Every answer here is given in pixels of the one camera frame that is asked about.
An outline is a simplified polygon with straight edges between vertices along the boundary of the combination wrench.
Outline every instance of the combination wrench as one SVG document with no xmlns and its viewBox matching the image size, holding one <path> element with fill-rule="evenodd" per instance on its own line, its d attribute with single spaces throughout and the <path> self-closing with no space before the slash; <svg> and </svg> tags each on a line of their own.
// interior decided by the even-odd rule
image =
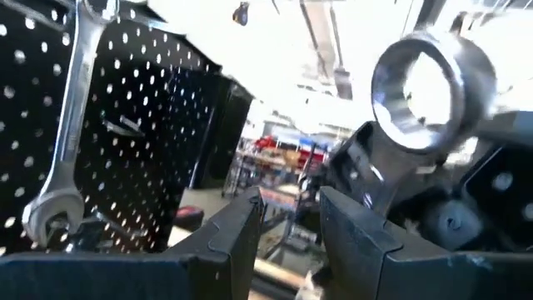
<svg viewBox="0 0 533 300">
<path fill-rule="evenodd" d="M 117 18 L 119 9 L 119 0 L 104 2 L 106 7 L 91 4 L 89 0 L 76 0 L 72 56 L 52 166 L 40 193 L 22 213 L 26 234 L 42 247 L 48 244 L 50 221 L 57 215 L 65 215 L 69 234 L 76 233 L 82 224 L 84 201 L 74 182 L 77 150 L 97 46 L 106 26 Z"/>
</svg>

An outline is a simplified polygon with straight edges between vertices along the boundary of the pegboard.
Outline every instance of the pegboard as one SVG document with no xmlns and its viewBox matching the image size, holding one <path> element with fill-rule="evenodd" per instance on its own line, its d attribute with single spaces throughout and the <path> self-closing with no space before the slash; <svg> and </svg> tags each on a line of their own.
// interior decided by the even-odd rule
<svg viewBox="0 0 533 300">
<path fill-rule="evenodd" d="M 44 250 L 25 236 L 20 216 L 52 162 L 74 28 L 60 7 L 35 8 L 68 27 L 58 32 L 0 4 L 0 254 Z M 97 209 L 126 230 L 148 230 L 133 241 L 106 227 L 102 240 L 125 253 L 166 244 L 217 101 L 210 91 L 220 67 L 149 20 L 122 6 L 104 31 L 76 165 L 87 213 Z M 121 117 L 144 137 L 103 125 L 120 124 Z M 60 235 L 51 248 L 66 242 Z"/>
</svg>

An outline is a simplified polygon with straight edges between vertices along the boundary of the silver tool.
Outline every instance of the silver tool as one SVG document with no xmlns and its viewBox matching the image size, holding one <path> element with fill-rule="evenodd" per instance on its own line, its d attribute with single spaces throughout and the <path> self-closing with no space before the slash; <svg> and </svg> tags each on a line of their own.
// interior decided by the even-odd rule
<svg viewBox="0 0 533 300">
<path fill-rule="evenodd" d="M 404 94 L 422 53 L 438 64 L 450 87 L 450 116 L 433 127 L 411 112 L 409 95 Z M 483 50 L 463 37 L 430 29 L 392 44 L 381 55 L 371 86 L 372 109 L 383 132 L 404 150 L 419 154 L 448 153 L 470 138 L 491 118 L 496 95 L 496 71 Z"/>
<path fill-rule="evenodd" d="M 66 214 L 71 234 L 82 223 L 84 201 L 74 182 L 74 168 L 97 46 L 106 26 L 117 18 L 118 5 L 118 0 L 107 0 L 106 7 L 76 1 L 76 31 L 52 166 L 41 192 L 22 213 L 27 235 L 42 247 L 48 244 L 49 222 L 57 215 Z"/>
</svg>

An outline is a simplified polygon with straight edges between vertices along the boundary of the floor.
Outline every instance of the floor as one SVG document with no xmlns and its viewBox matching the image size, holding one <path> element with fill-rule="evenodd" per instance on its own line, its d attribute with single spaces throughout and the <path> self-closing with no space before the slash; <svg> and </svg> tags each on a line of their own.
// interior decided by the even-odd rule
<svg viewBox="0 0 533 300">
<path fill-rule="evenodd" d="M 182 206 L 194 205 L 204 210 L 205 220 L 212 217 L 215 213 L 223 209 L 231 200 L 223 198 L 221 189 L 205 189 L 205 190 L 186 190 L 182 198 Z M 272 240 L 279 239 L 283 234 L 284 224 L 272 229 L 268 234 L 262 237 L 259 242 L 259 247 L 268 247 Z M 274 263 L 282 265 L 295 273 L 303 276 L 306 275 L 310 268 L 317 264 L 314 257 L 308 255 L 301 255 L 291 251 L 282 251 L 275 253 L 272 259 Z"/>
</svg>

